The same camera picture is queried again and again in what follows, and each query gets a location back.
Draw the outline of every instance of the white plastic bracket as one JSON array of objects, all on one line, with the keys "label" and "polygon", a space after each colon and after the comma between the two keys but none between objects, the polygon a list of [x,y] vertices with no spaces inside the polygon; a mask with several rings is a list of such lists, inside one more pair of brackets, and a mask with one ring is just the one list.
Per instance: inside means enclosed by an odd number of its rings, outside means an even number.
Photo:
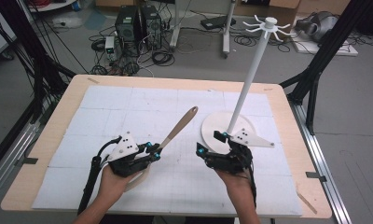
[{"label": "white plastic bracket", "polygon": [[230,140],[247,147],[274,147],[274,143],[271,143],[254,133],[248,132],[245,129],[236,132],[230,137]]},{"label": "white plastic bracket", "polygon": [[108,156],[108,161],[116,161],[117,159],[124,158],[138,151],[138,146],[135,143],[131,133],[126,132],[120,139],[117,146],[112,153]]}]

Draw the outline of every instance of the electronic equipment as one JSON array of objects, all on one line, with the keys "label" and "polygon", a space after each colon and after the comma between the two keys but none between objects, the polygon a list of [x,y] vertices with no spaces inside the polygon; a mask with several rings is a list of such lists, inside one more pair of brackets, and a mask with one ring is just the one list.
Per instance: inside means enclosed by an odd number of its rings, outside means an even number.
[{"label": "electronic equipment", "polygon": [[161,17],[154,6],[141,7],[143,36],[148,49],[161,49]]},{"label": "electronic equipment", "polygon": [[105,53],[107,54],[108,61],[113,62],[117,59],[114,36],[107,36],[105,38]]},{"label": "electronic equipment", "polygon": [[296,31],[303,31],[317,43],[322,43],[327,33],[332,30],[338,18],[327,11],[313,12],[303,20],[297,20]]},{"label": "electronic equipment", "polygon": [[137,6],[121,6],[115,22],[122,53],[139,56],[138,44],[142,40],[141,23]]},{"label": "electronic equipment", "polygon": [[[206,28],[206,30],[213,30],[216,28],[223,28],[227,23],[228,16],[220,16],[207,20],[200,21],[200,24]],[[236,24],[236,21],[232,18],[230,25]]]}]

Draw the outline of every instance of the box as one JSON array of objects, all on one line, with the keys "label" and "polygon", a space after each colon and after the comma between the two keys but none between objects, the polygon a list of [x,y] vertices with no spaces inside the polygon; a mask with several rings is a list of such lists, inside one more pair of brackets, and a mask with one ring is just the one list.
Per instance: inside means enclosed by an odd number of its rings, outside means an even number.
[{"label": "box", "polygon": [[[284,26],[291,24],[284,32],[290,33],[292,24],[297,15],[299,0],[270,0],[268,6],[254,6],[242,4],[242,0],[237,0],[233,14],[239,16],[273,17],[277,20],[277,25]],[[286,35],[278,33],[279,38]]]},{"label": "box", "polygon": [[96,0],[97,7],[120,7],[136,5],[136,0]]}]

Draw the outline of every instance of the white pole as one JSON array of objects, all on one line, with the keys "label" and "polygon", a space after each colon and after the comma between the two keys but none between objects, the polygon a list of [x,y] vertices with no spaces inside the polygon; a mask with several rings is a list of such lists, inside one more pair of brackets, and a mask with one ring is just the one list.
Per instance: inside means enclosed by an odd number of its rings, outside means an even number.
[{"label": "white pole", "polygon": [[[274,18],[266,18],[264,27],[271,29],[276,23],[277,23],[277,20],[275,20]],[[265,51],[265,47],[268,45],[270,34],[271,32],[268,32],[266,29],[262,29],[262,35],[259,39],[259,43],[256,48],[256,55],[253,59],[253,62],[251,63],[247,78],[245,79],[244,85],[242,86],[242,92],[239,96],[239,100],[236,104],[235,111],[233,112],[232,119],[230,120],[230,124],[228,126],[228,130],[227,130],[228,134],[232,134],[233,132],[233,128],[235,126],[236,120],[240,115],[240,111],[242,110],[242,105],[244,104],[245,97],[247,96],[247,93],[250,90],[251,84],[253,82],[254,76],[256,75],[256,69],[258,68],[259,63],[262,59],[262,55],[263,55],[263,52]]]}]

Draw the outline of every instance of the white paper sheet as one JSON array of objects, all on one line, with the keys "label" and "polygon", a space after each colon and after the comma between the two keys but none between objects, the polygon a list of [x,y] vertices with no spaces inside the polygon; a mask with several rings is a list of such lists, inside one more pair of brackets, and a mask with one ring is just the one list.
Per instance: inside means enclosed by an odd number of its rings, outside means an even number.
[{"label": "white paper sheet", "polygon": [[[90,87],[53,156],[34,209],[77,210],[90,171],[90,161],[103,144],[131,132],[139,144],[161,143],[192,106],[195,118],[151,164],[146,181],[125,193],[110,211],[129,214],[234,216],[225,186],[196,156],[203,144],[200,126],[216,111],[232,111],[239,94],[121,87]],[[257,212],[262,217],[302,215],[283,146],[263,94],[248,94],[242,114],[256,133],[275,148],[253,148]],[[115,145],[102,154],[110,153]],[[97,194],[100,178],[92,198]]]}]

